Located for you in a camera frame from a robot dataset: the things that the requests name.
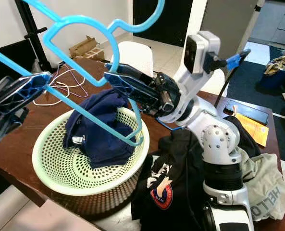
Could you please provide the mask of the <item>white shell chair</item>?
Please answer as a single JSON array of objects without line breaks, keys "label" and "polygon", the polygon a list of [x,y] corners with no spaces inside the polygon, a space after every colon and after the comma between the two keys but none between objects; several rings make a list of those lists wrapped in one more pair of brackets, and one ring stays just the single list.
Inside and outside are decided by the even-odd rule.
[{"label": "white shell chair", "polygon": [[128,64],[150,76],[153,74],[153,52],[151,47],[129,40],[118,44],[119,64]]}]

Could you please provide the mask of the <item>black printed shirt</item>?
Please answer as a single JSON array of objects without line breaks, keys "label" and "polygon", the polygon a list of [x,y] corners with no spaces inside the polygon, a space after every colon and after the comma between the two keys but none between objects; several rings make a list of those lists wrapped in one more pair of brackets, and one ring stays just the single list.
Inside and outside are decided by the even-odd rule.
[{"label": "black printed shirt", "polygon": [[221,191],[240,186],[241,167],[208,164],[193,132],[173,130],[159,140],[142,168],[131,204],[131,216],[140,231],[248,231],[243,207],[234,211],[237,221],[221,223],[221,217],[203,189]]}]

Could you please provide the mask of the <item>teal plastic hanger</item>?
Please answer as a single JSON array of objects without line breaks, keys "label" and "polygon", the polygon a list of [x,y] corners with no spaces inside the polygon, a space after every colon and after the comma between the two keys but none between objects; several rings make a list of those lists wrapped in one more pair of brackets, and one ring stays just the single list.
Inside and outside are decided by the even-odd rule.
[{"label": "teal plastic hanger", "polygon": [[[87,17],[84,15],[70,15],[66,17],[61,17],[58,14],[56,14],[52,9],[50,9],[46,4],[41,2],[40,0],[23,0],[24,2],[28,3],[30,6],[34,7],[39,11],[40,13],[43,13],[46,15],[46,17],[50,18],[52,20],[53,25],[48,28],[46,31],[46,34],[44,35],[44,44],[47,48],[49,48],[57,57],[60,57],[65,63],[68,63],[71,67],[74,67],[74,64],[77,64],[75,61],[70,59],[68,55],[66,55],[61,49],[57,48],[57,46],[52,42],[52,38],[59,32],[61,29],[65,28],[68,25],[71,24],[83,24],[87,26],[91,26],[92,28],[97,29],[100,31],[108,40],[110,43],[110,46],[113,49],[113,62],[112,64],[119,64],[120,63],[120,51],[118,50],[118,46],[116,43],[116,38],[113,35],[113,32],[118,29],[124,29],[127,32],[137,33],[142,32],[151,27],[152,24],[158,20],[160,17],[164,5],[166,4],[166,0],[158,0],[158,3],[156,4],[154,12],[141,24],[138,25],[132,25],[129,24],[119,18],[116,18],[111,24],[105,25],[99,22],[98,20]],[[30,76],[33,73],[30,71],[27,71],[25,68],[21,67],[19,64],[15,63],[5,55],[3,55],[0,52],[0,62],[2,64],[5,64],[13,71],[16,71],[23,76]],[[87,110],[81,108],[78,104],[74,103],[74,101],[68,99],[65,95],[61,94],[58,90],[55,90],[50,86],[50,83],[45,86],[44,92],[50,92],[52,95],[54,95],[56,98],[61,99],[63,103],[70,106],[75,111],[82,114],[84,117],[87,117],[90,121],[96,123],[96,125],[99,125],[101,128],[105,129],[107,132],[112,133],[114,136],[118,137],[119,139],[123,140],[125,143],[135,147],[138,145],[138,142],[131,141],[131,137],[135,136],[138,133],[138,130],[133,130],[133,132],[127,136],[123,136],[119,132],[115,131],[114,129],[110,128],[110,126],[104,124],[99,119],[97,119],[94,115],[87,112]]]}]

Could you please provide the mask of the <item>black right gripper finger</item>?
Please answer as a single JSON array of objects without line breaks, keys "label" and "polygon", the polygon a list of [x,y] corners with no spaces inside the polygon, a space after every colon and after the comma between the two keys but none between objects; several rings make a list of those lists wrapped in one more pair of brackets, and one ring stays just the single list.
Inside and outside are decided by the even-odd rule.
[{"label": "black right gripper finger", "polygon": [[123,94],[159,94],[149,75],[129,64],[105,64],[105,79]]},{"label": "black right gripper finger", "polygon": [[157,94],[121,94],[138,103],[140,105],[140,109],[145,114],[155,116],[156,110],[158,109],[156,107],[156,102],[158,99]]}]

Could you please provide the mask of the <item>black tablet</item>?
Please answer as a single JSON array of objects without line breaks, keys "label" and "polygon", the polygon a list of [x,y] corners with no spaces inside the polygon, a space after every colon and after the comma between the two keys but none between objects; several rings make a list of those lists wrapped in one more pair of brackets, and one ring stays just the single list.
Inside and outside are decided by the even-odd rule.
[{"label": "black tablet", "polygon": [[244,105],[235,100],[226,101],[224,110],[233,113],[235,106],[239,114],[242,114],[258,123],[261,123],[261,125],[268,125],[268,114],[266,112],[248,105]]}]

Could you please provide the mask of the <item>navy blue shirt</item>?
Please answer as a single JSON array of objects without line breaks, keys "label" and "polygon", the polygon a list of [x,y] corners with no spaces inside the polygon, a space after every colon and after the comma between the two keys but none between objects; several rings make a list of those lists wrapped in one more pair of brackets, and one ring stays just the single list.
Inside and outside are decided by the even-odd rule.
[{"label": "navy blue shirt", "polygon": [[[127,101],[116,90],[100,91],[79,106],[123,136],[133,132],[131,126],[117,119],[118,108],[127,106]],[[78,148],[89,158],[93,168],[124,165],[135,149],[75,110],[69,116],[65,130],[63,147]]]}]

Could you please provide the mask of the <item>pale green plastic basket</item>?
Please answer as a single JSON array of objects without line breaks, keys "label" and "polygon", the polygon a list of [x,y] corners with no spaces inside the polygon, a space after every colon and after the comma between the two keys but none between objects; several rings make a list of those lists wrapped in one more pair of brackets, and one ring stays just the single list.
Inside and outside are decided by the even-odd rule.
[{"label": "pale green plastic basket", "polygon": [[124,165],[93,168],[89,157],[76,148],[64,148],[65,124],[72,111],[59,115],[42,130],[32,149],[32,167],[39,180],[57,193],[71,196],[99,194],[139,175],[149,151],[149,130],[127,108],[118,109],[117,119],[138,130],[138,145]]}]

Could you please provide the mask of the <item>thin purple hanger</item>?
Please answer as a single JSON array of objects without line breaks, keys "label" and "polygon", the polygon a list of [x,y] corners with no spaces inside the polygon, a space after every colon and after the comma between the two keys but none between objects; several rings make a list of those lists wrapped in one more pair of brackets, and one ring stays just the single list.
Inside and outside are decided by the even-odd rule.
[{"label": "thin purple hanger", "polygon": [[68,63],[62,62],[58,64],[56,73],[53,74],[51,83],[55,83],[56,79],[61,75],[65,75],[67,73],[72,73],[74,76],[74,72],[80,75],[84,80],[82,80],[78,85],[82,85],[85,81],[93,84],[96,87],[100,87],[107,83],[105,77],[103,77],[103,73],[99,75],[99,78],[93,77],[86,70],[83,70],[78,64],[74,64],[74,67],[71,67]]}]

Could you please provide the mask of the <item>orange envelope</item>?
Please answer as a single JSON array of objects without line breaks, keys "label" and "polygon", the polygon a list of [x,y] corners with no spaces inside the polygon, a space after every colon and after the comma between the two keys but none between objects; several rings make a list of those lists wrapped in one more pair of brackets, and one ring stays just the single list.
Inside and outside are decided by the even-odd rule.
[{"label": "orange envelope", "polygon": [[242,114],[234,114],[248,134],[262,147],[267,146],[269,128]]}]

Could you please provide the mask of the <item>grey drawer cabinet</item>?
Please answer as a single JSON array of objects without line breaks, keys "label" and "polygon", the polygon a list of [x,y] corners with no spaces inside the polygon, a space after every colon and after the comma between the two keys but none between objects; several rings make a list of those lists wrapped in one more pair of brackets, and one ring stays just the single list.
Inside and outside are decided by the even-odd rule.
[{"label": "grey drawer cabinet", "polygon": [[264,0],[256,10],[257,19],[248,39],[285,45],[285,0]]}]

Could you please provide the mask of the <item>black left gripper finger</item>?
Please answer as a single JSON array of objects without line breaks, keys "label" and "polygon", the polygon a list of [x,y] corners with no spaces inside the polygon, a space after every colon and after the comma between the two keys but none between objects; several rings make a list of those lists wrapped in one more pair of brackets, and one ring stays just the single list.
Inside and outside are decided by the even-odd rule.
[{"label": "black left gripper finger", "polygon": [[17,79],[4,77],[0,81],[0,103],[32,101],[43,94],[50,80],[50,73],[32,74]]},{"label": "black left gripper finger", "polygon": [[0,114],[8,114],[36,99],[49,79],[2,79],[0,81]]}]

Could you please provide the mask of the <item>grey-green shirt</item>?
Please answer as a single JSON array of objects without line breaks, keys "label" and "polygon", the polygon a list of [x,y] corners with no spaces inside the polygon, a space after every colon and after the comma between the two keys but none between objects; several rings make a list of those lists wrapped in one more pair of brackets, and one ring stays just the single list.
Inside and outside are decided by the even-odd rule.
[{"label": "grey-green shirt", "polygon": [[269,153],[249,157],[243,152],[241,156],[243,182],[248,190],[253,221],[282,220],[285,215],[285,181],[278,169],[278,158]]}]

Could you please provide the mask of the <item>small cardboard box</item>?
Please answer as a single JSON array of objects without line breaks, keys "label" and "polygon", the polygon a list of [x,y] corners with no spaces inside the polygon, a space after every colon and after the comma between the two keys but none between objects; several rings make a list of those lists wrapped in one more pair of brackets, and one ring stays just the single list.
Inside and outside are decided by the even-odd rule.
[{"label": "small cardboard box", "polygon": [[94,49],[97,45],[98,42],[96,41],[96,39],[87,35],[83,41],[71,46],[68,49],[70,57],[75,58],[78,56],[83,56],[85,55],[85,53]]}]

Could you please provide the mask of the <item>dark wooden dining table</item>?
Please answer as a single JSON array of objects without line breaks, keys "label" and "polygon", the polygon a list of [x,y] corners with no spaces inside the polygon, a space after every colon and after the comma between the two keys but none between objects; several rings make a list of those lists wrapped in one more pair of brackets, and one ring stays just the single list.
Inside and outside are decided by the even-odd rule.
[{"label": "dark wooden dining table", "polygon": [[[104,64],[97,60],[76,58],[74,61],[94,77],[105,71]],[[91,196],[68,196],[52,191],[35,174],[32,164],[33,147],[41,132],[50,122],[72,108],[64,103],[56,106],[36,106],[31,103],[27,108],[29,113],[21,127],[7,134],[0,142],[0,175],[37,206],[50,201],[74,213],[90,214],[87,207],[91,205]],[[143,113],[141,117],[149,131],[148,152],[156,151],[159,138],[168,136],[170,132],[153,117]],[[269,115],[268,127],[267,146],[261,151],[277,154],[277,157],[285,160],[285,117]]]}]

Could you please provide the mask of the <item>black metal stand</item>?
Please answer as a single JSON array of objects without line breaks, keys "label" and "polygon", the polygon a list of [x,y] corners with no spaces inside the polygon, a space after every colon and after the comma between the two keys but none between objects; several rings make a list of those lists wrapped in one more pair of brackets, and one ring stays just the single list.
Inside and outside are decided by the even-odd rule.
[{"label": "black metal stand", "polygon": [[37,27],[28,3],[24,2],[23,0],[13,0],[13,2],[17,7],[19,15],[21,16],[22,24],[25,26],[26,35],[24,35],[24,38],[29,40],[29,42],[32,44],[32,48],[37,56],[39,68],[43,71],[56,71],[56,69],[53,68],[48,61],[38,37],[39,34],[47,31],[48,29],[46,27]]}]

